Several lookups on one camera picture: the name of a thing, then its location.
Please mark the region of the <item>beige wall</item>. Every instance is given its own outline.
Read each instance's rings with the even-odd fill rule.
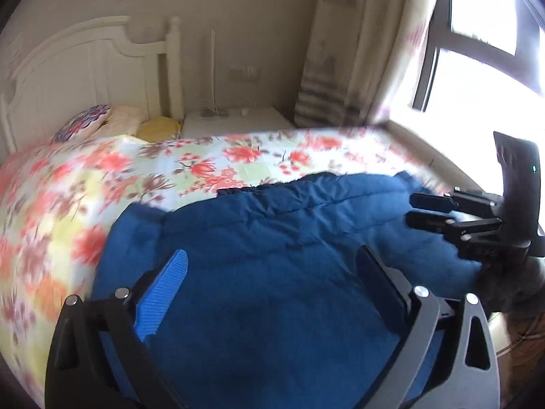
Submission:
[[[24,56],[74,23],[129,15],[129,38],[163,38],[166,18],[183,23],[185,104],[200,109],[209,98],[209,36],[217,31],[217,102],[255,102],[289,111],[294,105],[316,0],[23,0],[0,35],[0,89]],[[228,80],[228,67],[259,65],[258,83]]]

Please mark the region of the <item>headboard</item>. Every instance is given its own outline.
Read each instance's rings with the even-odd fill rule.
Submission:
[[[135,44],[129,17],[84,21],[53,35],[12,74],[15,95],[0,94],[0,119],[10,153],[53,135],[94,105],[129,105],[149,118],[184,118],[180,19],[169,20],[164,41]],[[162,103],[160,56],[166,57],[168,103]]]

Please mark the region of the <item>silver bolt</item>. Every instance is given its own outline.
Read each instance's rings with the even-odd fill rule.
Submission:
[[[64,300],[67,306],[74,306],[77,303],[78,296],[77,295],[70,295]]]
[[[416,296],[420,298],[426,298],[430,294],[427,287],[424,287],[424,286],[415,286],[413,290]]]
[[[129,296],[129,288],[127,287],[120,287],[119,289],[115,290],[115,297],[119,298],[120,300],[124,300]]]
[[[468,301],[469,304],[478,304],[479,303],[479,299],[478,299],[477,295],[472,294],[472,293],[466,294],[465,299]]]

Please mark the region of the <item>black device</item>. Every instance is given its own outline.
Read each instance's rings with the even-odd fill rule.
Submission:
[[[356,266],[386,326],[399,333],[402,342],[354,409],[498,409],[498,367],[479,299],[467,294],[461,301],[447,300],[424,286],[413,287],[366,246],[359,250]],[[145,273],[132,290],[119,288],[105,300],[66,299],[47,362],[46,409],[187,407],[134,330],[139,302],[160,270]],[[443,330],[444,336],[430,379],[419,397],[405,401],[436,330]],[[110,333],[139,402],[119,393],[100,331]]]
[[[526,256],[545,256],[545,237],[538,223],[541,169],[538,146],[494,132],[503,174],[503,196],[455,187],[444,196],[412,194],[410,204],[448,214],[460,211],[481,219],[456,221],[448,215],[410,211],[412,228],[443,234],[458,256],[484,263],[516,264]]]

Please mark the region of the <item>striped curtain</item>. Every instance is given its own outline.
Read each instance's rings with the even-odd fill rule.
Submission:
[[[319,0],[295,105],[297,125],[387,120],[396,96],[406,92],[400,91],[406,77],[420,76],[410,69],[422,55],[435,2]]]

